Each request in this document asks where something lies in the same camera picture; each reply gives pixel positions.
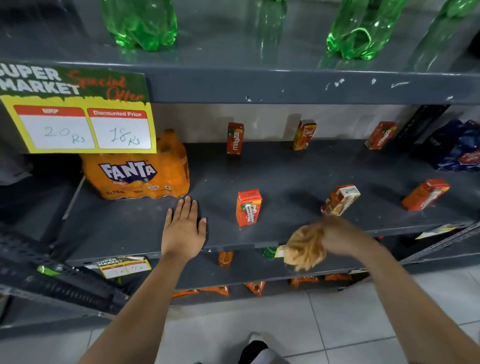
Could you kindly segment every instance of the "tiled floor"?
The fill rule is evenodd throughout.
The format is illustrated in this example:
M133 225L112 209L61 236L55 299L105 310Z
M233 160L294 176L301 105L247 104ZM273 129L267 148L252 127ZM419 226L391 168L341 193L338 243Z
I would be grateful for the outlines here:
M480 344L480 266L415 279ZM253 331L291 364L407 363L371 283L172 307L156 363L236 363ZM101 332L1 340L0 355L5 363L75 363Z

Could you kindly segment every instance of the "juice box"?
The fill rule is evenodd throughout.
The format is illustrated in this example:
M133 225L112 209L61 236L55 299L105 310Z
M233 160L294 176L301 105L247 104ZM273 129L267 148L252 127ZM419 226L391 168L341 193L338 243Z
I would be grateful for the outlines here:
M341 215L360 196L360 191L353 184L337 187L321 207L322 214Z
M408 211L421 211L449 188L450 185L442 178L425 180L402 200L402 205Z
M236 216L240 227L257 222L261 204L262 197L258 190L239 192Z
M316 128L316 123L301 120L293 137L293 150L307 149Z
M396 130L396 122L381 121L365 142L365 146L370 150L382 149L386 141L393 136Z
M238 122L228 123L227 134L227 154L241 153L241 144L243 143L243 124Z

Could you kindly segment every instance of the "forearm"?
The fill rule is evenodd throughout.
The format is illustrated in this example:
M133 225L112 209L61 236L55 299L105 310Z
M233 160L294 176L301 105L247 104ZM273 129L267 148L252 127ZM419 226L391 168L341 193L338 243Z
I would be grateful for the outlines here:
M163 256L79 363L154 363L168 306L185 264Z
M410 363L478 363L480 348L376 242L356 258L370 271L378 296Z

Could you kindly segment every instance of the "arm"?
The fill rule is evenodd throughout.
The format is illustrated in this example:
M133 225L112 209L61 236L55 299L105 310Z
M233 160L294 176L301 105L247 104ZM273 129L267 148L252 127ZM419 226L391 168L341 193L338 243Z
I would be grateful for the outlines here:
M427 295L390 252L342 218L324 218L322 244L370 272L409 363L480 363L480 347Z
M180 273L205 242L206 219L197 229L197 209L188 196L185 203L179 200L173 218L168 209L160 261L79 364L155 362Z

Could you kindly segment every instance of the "foot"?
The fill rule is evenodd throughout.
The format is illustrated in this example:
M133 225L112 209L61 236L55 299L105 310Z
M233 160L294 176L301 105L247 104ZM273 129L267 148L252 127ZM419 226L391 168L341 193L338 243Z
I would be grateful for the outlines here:
M248 338L248 343L250 344L252 341L265 342L265 339L258 332L252 332Z

